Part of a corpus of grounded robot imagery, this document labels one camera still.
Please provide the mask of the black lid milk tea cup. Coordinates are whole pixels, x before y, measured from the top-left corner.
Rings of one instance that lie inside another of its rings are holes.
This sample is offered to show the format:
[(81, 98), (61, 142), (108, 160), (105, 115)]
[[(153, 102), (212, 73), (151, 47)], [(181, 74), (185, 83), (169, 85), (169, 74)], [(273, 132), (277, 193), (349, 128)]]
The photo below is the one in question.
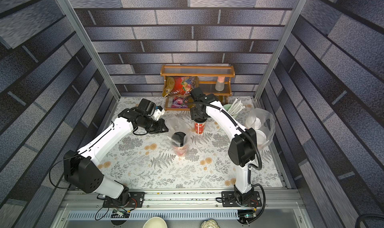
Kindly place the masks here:
[(187, 152), (186, 134), (184, 132), (176, 132), (171, 136), (171, 144), (173, 151), (179, 157)]

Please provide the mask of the translucent plastic carrier bag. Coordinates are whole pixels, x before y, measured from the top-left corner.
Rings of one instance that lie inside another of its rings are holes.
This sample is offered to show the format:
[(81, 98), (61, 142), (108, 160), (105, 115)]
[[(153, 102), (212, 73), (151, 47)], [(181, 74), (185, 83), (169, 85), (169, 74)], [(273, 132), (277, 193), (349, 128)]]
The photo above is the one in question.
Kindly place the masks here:
[(246, 128), (253, 128), (257, 133), (257, 146), (261, 151), (273, 140), (276, 131), (275, 117), (267, 110), (254, 108), (252, 109), (245, 122)]

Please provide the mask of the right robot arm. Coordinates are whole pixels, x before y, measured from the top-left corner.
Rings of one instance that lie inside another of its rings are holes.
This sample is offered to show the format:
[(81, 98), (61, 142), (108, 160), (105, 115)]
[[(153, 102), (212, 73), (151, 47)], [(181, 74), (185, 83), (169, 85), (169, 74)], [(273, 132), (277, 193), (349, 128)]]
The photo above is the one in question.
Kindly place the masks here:
[(194, 121), (212, 118), (225, 131), (230, 139), (228, 155), (236, 165), (236, 182), (234, 196), (241, 206), (249, 203), (255, 185), (251, 182), (251, 169), (261, 170), (263, 163), (257, 146), (257, 135), (254, 129), (247, 129), (236, 121), (219, 101), (211, 103), (194, 101), (191, 108), (191, 119)]

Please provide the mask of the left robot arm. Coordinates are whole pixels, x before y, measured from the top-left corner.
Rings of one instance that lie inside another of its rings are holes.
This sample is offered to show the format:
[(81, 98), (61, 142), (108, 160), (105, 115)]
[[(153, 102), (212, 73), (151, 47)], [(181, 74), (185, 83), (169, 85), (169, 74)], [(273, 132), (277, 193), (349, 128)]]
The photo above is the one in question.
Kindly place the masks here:
[(160, 106), (156, 106), (152, 112), (138, 107), (124, 109), (94, 140), (78, 151), (68, 151), (64, 155), (65, 180), (87, 194), (97, 193), (122, 204), (128, 203), (129, 188), (105, 177), (98, 165), (121, 139), (137, 128), (145, 129), (146, 134), (167, 132), (165, 120), (161, 118), (164, 113), (165, 110)]

